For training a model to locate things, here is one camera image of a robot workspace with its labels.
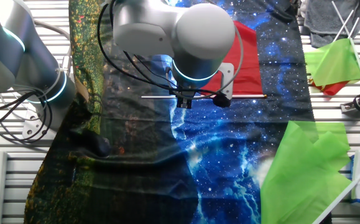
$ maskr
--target green cloth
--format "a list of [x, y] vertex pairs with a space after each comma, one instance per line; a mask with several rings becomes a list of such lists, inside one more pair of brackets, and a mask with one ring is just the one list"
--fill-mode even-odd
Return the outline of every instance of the green cloth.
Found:
[[312, 52], [305, 53], [307, 73], [316, 86], [360, 80], [359, 58], [349, 39], [337, 40]]
[[309, 224], [351, 183], [343, 123], [289, 121], [261, 188], [262, 224]]

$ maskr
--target white cable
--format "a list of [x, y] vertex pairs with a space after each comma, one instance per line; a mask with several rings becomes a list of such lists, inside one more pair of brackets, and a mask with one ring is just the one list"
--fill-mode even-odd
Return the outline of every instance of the white cable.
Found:
[[[61, 29], [59, 27], [50, 25], [50, 24], [48, 24], [46, 22], [37, 21], [37, 20], [35, 20], [34, 22], [35, 22], [35, 25], [42, 26], [42, 27], [44, 27], [46, 29], [49, 29], [49, 30], [52, 30], [52, 31], [55, 31], [55, 32], [57, 32], [59, 34], [64, 35], [70, 41], [70, 34], [68, 32], [66, 32], [65, 30], [63, 30], [63, 29]], [[69, 46], [69, 49], [68, 49], [68, 52], [67, 52], [67, 57], [71, 57], [71, 56], [72, 56], [72, 50], [71, 50], [71, 48]], [[71, 60], [68, 61], [67, 67], [68, 67], [68, 75], [69, 75], [70, 69], [71, 69]]]
[[348, 20], [349, 20], [349, 19], [351, 18], [351, 16], [353, 15], [353, 12], [354, 12], [354, 10], [351, 10], [351, 13], [348, 15], [348, 17], [347, 17], [347, 19], [345, 20], [344, 24], [341, 26], [340, 31], [337, 33], [337, 35], [336, 35], [335, 39], [333, 40], [333, 42], [336, 41], [337, 38], [340, 36], [341, 31], [343, 31], [343, 29], [344, 29], [344, 27], [346, 26]]
[[[7, 105], [7, 103], [6, 103], [6, 101], [4, 100], [4, 98], [3, 98], [3, 96], [2, 96], [1, 93], [0, 93], [0, 99], [1, 99], [1, 101], [4, 103], [4, 105]], [[21, 115], [16, 114], [14, 111], [12, 112], [12, 114], [13, 114], [14, 116], [16, 116], [17, 118], [23, 119], [23, 120], [25, 120], [25, 121], [37, 121], [37, 120], [40, 120], [41, 118], [43, 118], [43, 116], [44, 116], [44, 114], [42, 114], [42, 115], [39, 116], [38, 118], [29, 119], [29, 118], [24, 118], [24, 117], [22, 117]]]
[[37, 87], [32, 87], [32, 86], [25, 86], [25, 85], [18, 85], [18, 84], [14, 84], [14, 86], [20, 87], [20, 88], [22, 88], [22, 89], [24, 89], [24, 90], [29, 90], [29, 91], [35, 91], [35, 90], [37, 90], [37, 91], [43, 93], [43, 95], [38, 96], [38, 98], [41, 98], [41, 97], [44, 97], [44, 98], [45, 98], [45, 102], [46, 102], [46, 103], [45, 103], [44, 106], [43, 106], [43, 110], [46, 108], [46, 106], [47, 106], [47, 100], [48, 100], [46, 92], [44, 92], [43, 90], [41, 90], [41, 89], [39, 89], [39, 88], [37, 88]]
[[316, 220], [312, 224], [319, 224], [322, 222], [322, 220], [335, 208], [337, 204], [340, 203], [340, 201], [358, 184], [360, 181], [360, 175], [358, 178], [353, 180], [344, 190], [341, 194], [338, 195], [338, 197], [323, 211], [323, 213], [316, 218]]
[[[222, 86], [219, 90], [217, 90], [217, 92], [220, 92], [222, 90], [224, 90], [229, 84], [231, 84], [231, 82], [234, 81], [234, 79], [237, 77], [237, 75], [239, 74], [239, 72], [241, 71], [241, 67], [242, 67], [242, 63], [243, 63], [243, 53], [244, 53], [244, 50], [243, 50], [243, 43], [242, 43], [242, 37], [241, 37], [241, 34], [239, 33], [238, 31], [238, 28], [234, 25], [235, 27], [235, 33], [238, 37], [238, 41], [239, 41], [239, 47], [241, 48], [241, 57], [240, 57], [240, 60], [239, 60], [239, 65], [238, 65], [238, 68], [236, 69], [236, 72], [234, 74], [234, 76], [232, 77], [232, 79], [230, 79], [229, 82], [227, 82], [227, 84], [225, 84], [224, 86]], [[207, 98], [210, 98], [212, 97], [213, 95], [215, 95], [214, 93], [210, 94], [210, 95], [206, 95], [206, 96], [197, 96], [197, 97], [189, 97], [189, 96], [184, 96], [182, 94], [179, 94], [179, 93], [176, 93], [175, 91], [173, 91], [174, 95], [180, 97], [180, 98], [183, 98], [183, 99], [186, 99], [186, 100], [200, 100], [200, 99], [207, 99]]]

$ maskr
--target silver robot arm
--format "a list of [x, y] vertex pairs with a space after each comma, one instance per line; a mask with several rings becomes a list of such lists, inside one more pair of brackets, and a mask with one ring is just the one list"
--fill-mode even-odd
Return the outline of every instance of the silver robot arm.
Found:
[[114, 43], [136, 55], [171, 56], [173, 76], [184, 88], [205, 86], [235, 38], [231, 17], [213, 4], [184, 8], [160, 0], [117, 0], [113, 14]]
[[[0, 92], [10, 87], [23, 90], [19, 85], [47, 93], [53, 114], [51, 128], [57, 130], [75, 97], [75, 85], [36, 33], [23, 0], [0, 0]], [[37, 97], [29, 101], [42, 110]]]

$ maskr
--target table surface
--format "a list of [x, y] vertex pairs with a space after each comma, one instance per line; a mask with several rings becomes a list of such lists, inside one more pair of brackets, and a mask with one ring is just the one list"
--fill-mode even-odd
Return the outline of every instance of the table surface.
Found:
[[[68, 1], [25, 0], [25, 3], [31, 9], [34, 19], [58, 26], [69, 32]], [[308, 32], [303, 28], [303, 18], [298, 18], [298, 24], [302, 32], [304, 51], [313, 50], [314, 48], [310, 45]], [[47, 48], [53, 53], [58, 62], [62, 63], [62, 59], [70, 46], [69, 41], [64, 36], [43, 27], [36, 26], [36, 29]], [[360, 31], [355, 37], [354, 42], [360, 57]], [[351, 156], [357, 150], [360, 150], [360, 118], [354, 119], [347, 117], [341, 114], [340, 111], [340, 104], [350, 102], [356, 95], [360, 94], [360, 82], [347, 85], [336, 96], [332, 96], [331, 98], [324, 96], [312, 86], [309, 88], [315, 120], [343, 122], [346, 126], [348, 141], [351, 146], [349, 155]], [[6, 101], [12, 101], [14, 97], [10, 94], [5, 94], [4, 99]], [[21, 106], [18, 114], [25, 116], [26, 108]], [[24, 127], [23, 120], [10, 115], [4, 124], [9, 126], [11, 133], [17, 134], [20, 138], [22, 137], [21, 134]], [[52, 138], [47, 138], [37, 143], [24, 146], [21, 144], [13, 144], [0, 137], [0, 151], [3, 150], [8, 153], [2, 223], [23, 223], [27, 194], [51, 143]], [[344, 167], [340, 172], [346, 177], [351, 175], [349, 167]], [[346, 196], [333, 210], [333, 223], [360, 224], [360, 208], [350, 205], [348, 203], [349, 199], [350, 196]]]

